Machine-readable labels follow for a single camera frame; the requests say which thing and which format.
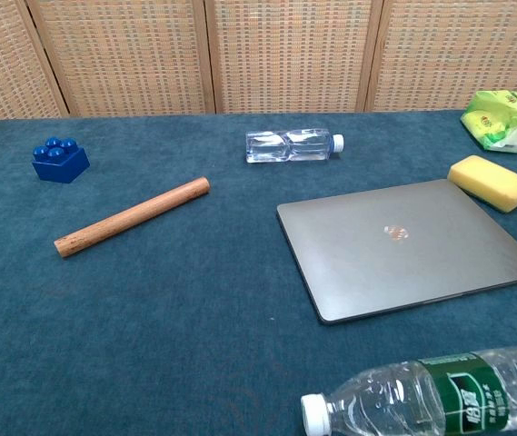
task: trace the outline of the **teal tablecloth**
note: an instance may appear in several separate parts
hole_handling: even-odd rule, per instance
[[[443,178],[460,112],[0,122],[0,434],[303,435],[299,399],[366,368],[517,344],[517,285],[326,326],[276,205]],[[248,130],[326,126],[327,162],[249,165]],[[71,184],[30,164],[73,136]],[[53,240],[206,176],[212,191],[67,260]],[[484,210],[517,239],[517,210]]]

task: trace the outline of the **laptop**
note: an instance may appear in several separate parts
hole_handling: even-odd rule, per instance
[[[326,323],[517,282],[517,242],[448,180],[281,204],[278,216]]]

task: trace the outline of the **sponge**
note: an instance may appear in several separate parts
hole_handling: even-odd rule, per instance
[[[452,165],[448,180],[503,212],[517,207],[517,173],[480,156]]]

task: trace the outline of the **plastic water bottle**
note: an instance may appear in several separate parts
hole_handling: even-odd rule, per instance
[[[361,372],[301,398],[308,436],[433,436],[517,429],[517,348]]]
[[[246,161],[249,163],[320,161],[342,150],[343,136],[331,135],[326,129],[246,134]]]

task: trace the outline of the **wooden rolling pin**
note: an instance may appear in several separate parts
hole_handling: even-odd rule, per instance
[[[157,195],[151,200],[139,203],[116,215],[109,216],[98,223],[57,239],[55,241],[56,250],[58,250],[62,257],[70,256],[209,191],[210,183],[205,177],[200,177],[171,191]]]

